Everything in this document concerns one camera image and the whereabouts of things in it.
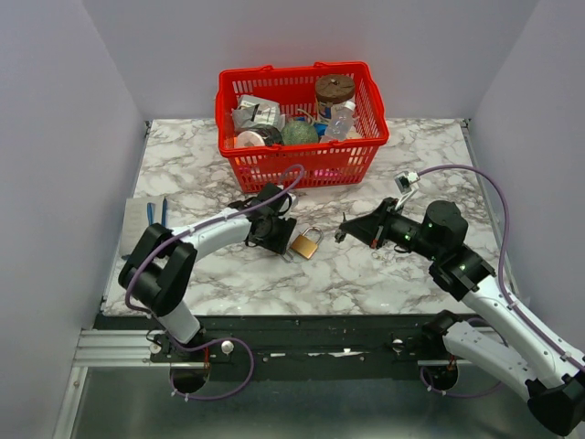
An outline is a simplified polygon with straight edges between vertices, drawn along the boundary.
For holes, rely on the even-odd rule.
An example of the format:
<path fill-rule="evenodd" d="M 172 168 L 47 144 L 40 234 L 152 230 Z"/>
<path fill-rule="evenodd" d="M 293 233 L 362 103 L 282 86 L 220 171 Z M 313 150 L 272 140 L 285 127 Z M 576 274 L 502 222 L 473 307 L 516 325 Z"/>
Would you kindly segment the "keys with panda keychain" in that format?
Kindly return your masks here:
<path fill-rule="evenodd" d="M 335 242 L 341 243 L 346 238 L 346 214 L 343 213 L 343 218 L 341 223 L 339 224 L 337 230 L 335 231 Z"/>

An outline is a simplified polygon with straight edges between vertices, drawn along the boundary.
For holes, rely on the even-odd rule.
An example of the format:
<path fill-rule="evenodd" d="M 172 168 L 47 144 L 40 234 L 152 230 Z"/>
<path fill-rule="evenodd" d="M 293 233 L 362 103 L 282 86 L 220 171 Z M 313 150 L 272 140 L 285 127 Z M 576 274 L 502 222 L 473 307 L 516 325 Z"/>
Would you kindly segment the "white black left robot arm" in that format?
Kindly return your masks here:
<path fill-rule="evenodd" d="M 269 183 L 199 223 L 172 229 L 154 223 L 127 257 L 118 285 L 127 301 L 139 302 L 173 337 L 171 349 L 180 359 L 194 360 L 202 352 L 203 327 L 184 297 L 196 262 L 237 243 L 285 254 L 296 227 L 289 215 L 296 202 L 296 196 Z"/>

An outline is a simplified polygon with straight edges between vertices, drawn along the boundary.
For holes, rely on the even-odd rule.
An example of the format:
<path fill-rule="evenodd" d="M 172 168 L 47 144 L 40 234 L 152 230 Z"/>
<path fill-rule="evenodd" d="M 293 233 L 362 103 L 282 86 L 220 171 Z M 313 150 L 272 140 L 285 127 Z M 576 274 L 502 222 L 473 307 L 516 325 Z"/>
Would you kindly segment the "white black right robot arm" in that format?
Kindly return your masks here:
<path fill-rule="evenodd" d="M 500 290 L 495 269 L 464 240 L 468 223 L 452 202 L 439 200 L 421 222 L 402 214 L 395 198 L 371 213 L 344 219 L 335 240 L 352 236 L 372 249 L 391 242 L 431 261 L 429 274 L 444 292 L 464 303 L 504 337 L 483 336 L 444 310 L 423 328 L 422 351 L 446 353 L 472 362 L 501 381 L 550 432 L 570 434 L 584 420 L 584 354 L 547 329 L 520 301 Z"/>

